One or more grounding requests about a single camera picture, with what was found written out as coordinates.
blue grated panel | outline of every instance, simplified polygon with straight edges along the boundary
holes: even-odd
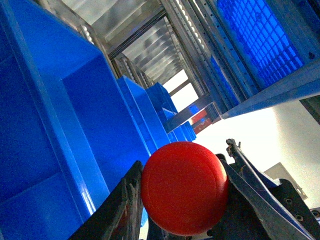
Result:
[[[304,65],[264,0],[219,0],[218,7],[257,67],[264,81],[262,87],[269,87]]]

red ball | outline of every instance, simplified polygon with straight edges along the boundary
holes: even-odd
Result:
[[[175,235],[197,235],[223,216],[228,178],[220,160],[207,148],[174,142],[158,149],[147,161],[141,197],[159,227]]]

metal bolt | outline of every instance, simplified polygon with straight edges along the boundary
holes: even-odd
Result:
[[[320,212],[318,212],[317,210],[312,210],[311,212],[312,212],[313,216],[315,216],[316,218],[320,217]]]
[[[302,222],[304,220],[304,217],[299,215],[299,214],[296,214],[295,216],[295,219],[297,219],[299,222]]]
[[[287,198],[287,199],[285,200],[285,202],[286,202],[287,204],[292,204],[292,199],[291,199],[291,198]]]

blue plastic bin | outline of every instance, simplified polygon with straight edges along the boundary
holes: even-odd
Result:
[[[218,0],[222,16],[251,58],[267,88],[304,62],[266,0]]]
[[[170,118],[172,118],[175,113],[163,108],[161,111],[157,112],[159,119],[161,120],[162,124],[167,122]],[[185,133],[182,129],[182,126],[176,128],[172,132],[167,134],[171,143],[178,142],[178,141],[188,141]]]
[[[150,152],[96,47],[28,0],[0,22],[0,231],[67,239]]]
[[[169,144],[170,140],[146,90],[126,76],[119,78],[117,82],[123,95],[125,97],[128,96],[126,97],[126,102],[128,104],[132,102],[132,105],[138,109],[135,112],[139,112],[142,116],[155,143],[156,149]]]
[[[168,119],[172,118],[173,115],[178,112],[170,97],[170,94],[160,83],[156,83],[152,87],[149,87],[146,92],[153,104],[154,109],[158,113],[162,124],[164,124]],[[196,139],[196,134],[188,122],[184,123],[181,127],[179,127],[179,129],[180,130],[177,130],[176,133],[177,136],[174,136],[175,134],[168,134],[171,142],[192,142]]]

blue storage crate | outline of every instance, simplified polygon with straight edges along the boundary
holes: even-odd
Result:
[[[141,110],[139,109],[137,102],[131,92],[131,89],[128,86],[127,78],[122,77],[117,80],[118,85],[121,89],[121,92],[125,98],[126,103],[128,104],[132,117],[135,119],[138,128],[143,136],[143,139],[150,151],[150,153],[154,153],[158,147],[156,145],[156,142],[154,140],[154,137],[152,136],[150,129],[141,113]]]
[[[157,112],[146,92],[141,86],[131,81],[126,76],[117,80],[123,95],[130,99],[132,105],[137,108],[140,116],[143,118],[151,138],[155,143],[156,149],[170,143],[167,133],[157,115]]]
[[[267,88],[304,65],[265,0],[219,0],[218,7],[243,44]]]
[[[28,0],[0,23],[0,232],[67,239],[150,152],[96,47]]]
[[[160,83],[156,83],[152,87],[149,87],[146,92],[157,112],[162,111],[162,108],[174,113],[178,112],[170,94]]]
[[[163,108],[161,111],[157,112],[159,119],[161,120],[162,124],[166,123],[170,118],[172,118],[175,113],[172,111],[169,111],[165,108]],[[168,133],[168,137],[172,143],[178,142],[178,141],[188,141],[182,126],[179,126],[172,132]]]
[[[136,160],[151,153],[102,55],[63,79],[69,99],[112,191]]]
[[[168,93],[168,91],[160,84],[160,83],[156,83],[155,85],[153,85],[152,87],[149,87],[147,90],[146,90],[152,104],[153,104],[153,107],[154,109],[156,110],[156,112],[159,114],[163,114],[165,112],[163,112],[165,109],[166,111],[169,111],[171,112],[172,114],[176,114],[178,111],[174,105],[174,102],[172,101],[171,97],[170,97],[170,94]],[[171,113],[166,113],[168,116],[165,116],[165,115],[162,115],[161,116],[161,121],[162,121],[162,124],[164,124],[166,121],[165,119],[169,119],[171,118]],[[190,124],[188,124],[188,122],[184,123],[181,128],[182,131],[183,131],[183,135],[184,137],[181,136],[180,133],[178,133],[178,138],[179,139],[183,139],[182,141],[193,141],[196,139],[196,134],[193,130],[193,128],[191,127]],[[169,138],[170,138],[170,141],[171,142],[175,142],[177,141],[176,137],[174,137],[174,134],[173,135],[170,135],[168,134]]]

